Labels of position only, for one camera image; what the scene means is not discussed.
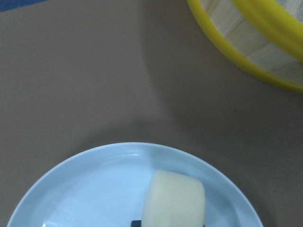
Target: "white mesh lid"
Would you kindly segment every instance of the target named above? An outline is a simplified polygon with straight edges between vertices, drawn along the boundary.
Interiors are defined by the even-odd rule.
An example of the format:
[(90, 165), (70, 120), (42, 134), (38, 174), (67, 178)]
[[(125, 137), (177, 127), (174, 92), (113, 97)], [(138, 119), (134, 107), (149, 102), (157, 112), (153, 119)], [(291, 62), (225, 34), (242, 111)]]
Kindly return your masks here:
[(303, 23), (303, 0), (276, 0), (293, 17)]

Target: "yellow band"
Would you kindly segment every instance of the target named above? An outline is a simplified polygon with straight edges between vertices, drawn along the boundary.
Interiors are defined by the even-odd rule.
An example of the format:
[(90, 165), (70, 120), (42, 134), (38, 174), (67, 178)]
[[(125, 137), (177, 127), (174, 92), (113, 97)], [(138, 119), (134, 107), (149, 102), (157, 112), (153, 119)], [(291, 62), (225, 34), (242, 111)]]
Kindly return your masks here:
[(264, 71), (263, 69), (257, 67), (249, 60), (247, 60), (239, 52), (237, 52), (213, 26), (206, 12), (203, 10), (199, 0), (187, 0), (187, 2), (194, 17), (196, 18), (196, 21), (198, 22), (206, 36), (215, 45), (215, 47), (231, 62), (236, 64), (239, 68), (246, 71), (250, 75), (266, 83), (269, 83), (282, 89), (303, 93), (303, 86), (280, 79)]
[(303, 62), (303, 23), (276, 0), (232, 0), (241, 14), (268, 40)]

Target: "gray table surface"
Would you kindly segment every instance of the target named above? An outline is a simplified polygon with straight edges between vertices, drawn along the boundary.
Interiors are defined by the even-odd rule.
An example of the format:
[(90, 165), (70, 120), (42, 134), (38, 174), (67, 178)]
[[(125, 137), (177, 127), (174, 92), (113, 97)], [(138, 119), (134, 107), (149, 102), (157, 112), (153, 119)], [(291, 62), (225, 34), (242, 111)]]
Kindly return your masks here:
[(303, 223), (303, 96), (218, 52), (185, 1), (51, 0), (0, 13), (0, 226), (44, 173), (144, 141), (210, 163), (266, 227)]

